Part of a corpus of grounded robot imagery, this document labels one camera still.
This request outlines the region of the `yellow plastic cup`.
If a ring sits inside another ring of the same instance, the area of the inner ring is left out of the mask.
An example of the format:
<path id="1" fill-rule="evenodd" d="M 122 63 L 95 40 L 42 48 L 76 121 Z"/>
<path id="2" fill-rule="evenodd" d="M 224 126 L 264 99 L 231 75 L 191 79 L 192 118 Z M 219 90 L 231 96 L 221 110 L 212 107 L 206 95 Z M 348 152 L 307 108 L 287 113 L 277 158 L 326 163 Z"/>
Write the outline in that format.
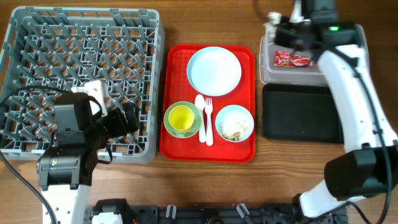
<path id="1" fill-rule="evenodd" d="M 187 133 L 191 129 L 195 117 L 189 107 L 178 105 L 171 109 L 168 120 L 171 127 L 178 133 Z"/>

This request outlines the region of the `red snack wrapper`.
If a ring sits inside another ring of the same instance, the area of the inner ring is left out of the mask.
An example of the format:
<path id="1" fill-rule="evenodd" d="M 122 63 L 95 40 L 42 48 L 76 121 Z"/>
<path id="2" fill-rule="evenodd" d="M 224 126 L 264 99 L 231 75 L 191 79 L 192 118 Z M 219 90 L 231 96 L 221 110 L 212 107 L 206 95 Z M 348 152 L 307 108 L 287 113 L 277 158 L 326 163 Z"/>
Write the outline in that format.
<path id="1" fill-rule="evenodd" d="M 315 62 L 308 56 L 291 55 L 288 52 L 276 51 L 274 57 L 274 66 L 276 67 L 314 67 Z"/>

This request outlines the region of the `rice and food scraps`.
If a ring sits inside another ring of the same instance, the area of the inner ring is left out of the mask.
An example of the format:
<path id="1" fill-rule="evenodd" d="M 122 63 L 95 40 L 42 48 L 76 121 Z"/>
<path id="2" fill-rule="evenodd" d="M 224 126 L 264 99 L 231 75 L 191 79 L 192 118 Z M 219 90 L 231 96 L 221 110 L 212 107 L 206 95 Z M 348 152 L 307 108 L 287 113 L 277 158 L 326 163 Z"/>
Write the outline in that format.
<path id="1" fill-rule="evenodd" d="M 240 141 L 245 135 L 248 126 L 245 121 L 223 121 L 220 124 L 221 135 L 229 141 Z"/>

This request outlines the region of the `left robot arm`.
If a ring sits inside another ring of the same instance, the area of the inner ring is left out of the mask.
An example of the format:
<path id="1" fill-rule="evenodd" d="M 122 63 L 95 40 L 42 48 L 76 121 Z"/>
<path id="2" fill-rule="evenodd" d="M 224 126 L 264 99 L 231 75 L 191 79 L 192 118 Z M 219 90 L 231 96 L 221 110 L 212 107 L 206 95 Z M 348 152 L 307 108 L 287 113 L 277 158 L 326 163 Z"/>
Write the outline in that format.
<path id="1" fill-rule="evenodd" d="M 97 152 L 109 149 L 108 141 L 140 128 L 139 107 L 123 103 L 121 108 L 93 113 L 96 99 L 86 93 L 68 93 L 55 99 L 56 143 L 37 161 L 39 185 L 50 205 L 43 221 L 55 215 L 56 223 L 83 223 L 93 171 L 101 161 Z"/>

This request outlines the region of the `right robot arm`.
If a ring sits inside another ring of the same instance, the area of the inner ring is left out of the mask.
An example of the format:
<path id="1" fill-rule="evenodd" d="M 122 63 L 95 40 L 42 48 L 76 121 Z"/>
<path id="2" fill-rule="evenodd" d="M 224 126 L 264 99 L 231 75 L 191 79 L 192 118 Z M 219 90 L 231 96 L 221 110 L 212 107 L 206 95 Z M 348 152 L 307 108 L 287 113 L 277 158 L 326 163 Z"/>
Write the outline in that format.
<path id="1" fill-rule="evenodd" d="M 324 179 L 298 196 L 303 220 L 321 219 L 357 201 L 384 194 L 384 220 L 397 185 L 397 134 L 369 73 L 362 27 L 341 21 L 333 1 L 295 1 L 290 16 L 268 14 L 274 42 L 307 51 L 325 77 L 343 129 L 345 153 L 326 163 Z"/>

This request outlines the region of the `light blue bowl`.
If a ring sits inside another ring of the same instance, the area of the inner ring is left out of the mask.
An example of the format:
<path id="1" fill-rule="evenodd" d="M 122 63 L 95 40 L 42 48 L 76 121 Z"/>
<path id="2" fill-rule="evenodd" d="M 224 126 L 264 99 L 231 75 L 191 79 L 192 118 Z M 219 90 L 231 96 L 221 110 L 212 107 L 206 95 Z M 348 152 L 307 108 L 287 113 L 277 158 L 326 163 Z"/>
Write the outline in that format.
<path id="1" fill-rule="evenodd" d="M 243 142 L 254 133 L 254 118 L 245 107 L 228 105 L 216 115 L 215 126 L 225 141 Z"/>

